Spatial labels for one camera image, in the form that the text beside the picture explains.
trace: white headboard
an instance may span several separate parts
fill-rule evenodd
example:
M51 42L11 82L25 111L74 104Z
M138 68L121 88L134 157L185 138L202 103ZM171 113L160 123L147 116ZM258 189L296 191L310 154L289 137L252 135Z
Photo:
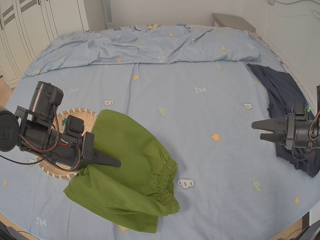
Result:
M298 80L316 109L316 86L320 85L320 0L274 1L266 3L256 32Z

